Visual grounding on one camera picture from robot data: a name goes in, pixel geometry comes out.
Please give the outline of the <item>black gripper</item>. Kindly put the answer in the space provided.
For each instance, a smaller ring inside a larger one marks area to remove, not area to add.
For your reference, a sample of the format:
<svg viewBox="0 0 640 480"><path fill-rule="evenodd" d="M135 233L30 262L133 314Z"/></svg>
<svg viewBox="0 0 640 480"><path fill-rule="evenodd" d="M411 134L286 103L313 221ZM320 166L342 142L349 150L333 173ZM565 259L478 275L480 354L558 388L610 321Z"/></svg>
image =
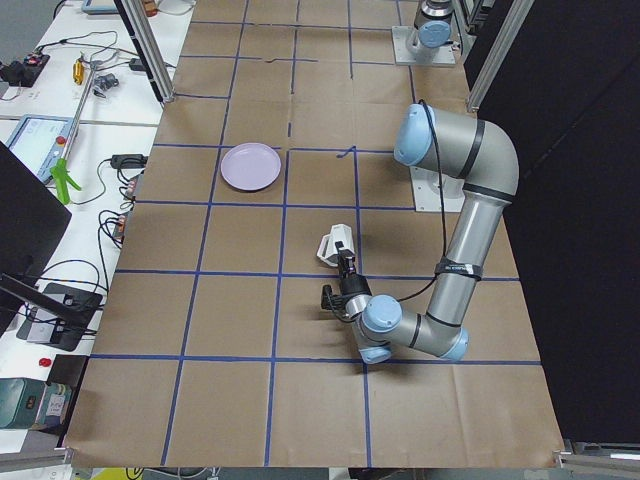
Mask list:
<svg viewBox="0 0 640 480"><path fill-rule="evenodd" d="M358 295L371 295L367 279L356 271L355 255L343 252L345 247L342 241L336 241L334 246L338 255L341 302L346 304Z"/></svg>

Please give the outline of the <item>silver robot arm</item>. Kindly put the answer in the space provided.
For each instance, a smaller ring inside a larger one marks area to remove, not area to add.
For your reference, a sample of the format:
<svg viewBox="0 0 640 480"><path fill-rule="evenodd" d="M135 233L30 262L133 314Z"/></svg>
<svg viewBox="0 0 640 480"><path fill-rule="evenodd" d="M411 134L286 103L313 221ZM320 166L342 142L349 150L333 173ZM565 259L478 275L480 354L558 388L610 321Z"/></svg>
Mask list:
<svg viewBox="0 0 640 480"><path fill-rule="evenodd" d="M462 183L464 195L453 234L434 268L426 310L406 310L399 299L371 292L356 270L353 234L336 224L322 238L317 256L339 272L339 291L324 286L321 307L350 325L366 364L389 360L401 345L440 359L458 361L469 334L463 326L503 210L515 198L519 167L516 149L492 122L411 104L394 145L394 159Z"/></svg>
<svg viewBox="0 0 640 480"><path fill-rule="evenodd" d="M417 5L413 31L406 41L412 64L431 67L453 67L452 18L453 2L423 0Z"/></svg>

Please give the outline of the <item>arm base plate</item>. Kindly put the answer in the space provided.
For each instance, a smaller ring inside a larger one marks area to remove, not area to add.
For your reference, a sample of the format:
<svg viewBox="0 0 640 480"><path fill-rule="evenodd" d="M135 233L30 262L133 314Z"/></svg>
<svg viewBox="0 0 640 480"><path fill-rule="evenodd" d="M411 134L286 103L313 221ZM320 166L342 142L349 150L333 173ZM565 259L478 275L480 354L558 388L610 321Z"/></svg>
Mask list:
<svg viewBox="0 0 640 480"><path fill-rule="evenodd" d="M418 31L412 26L393 26L391 33L397 65L453 67L456 63L451 45L429 48L420 42Z"/></svg>
<svg viewBox="0 0 640 480"><path fill-rule="evenodd" d="M414 205L417 212L438 213L440 211L440 194L443 194L444 210L447 213L461 211L464 203L463 180L454 179L443 174L443 190L440 190L437 172L418 167L411 167L409 171Z"/></svg>

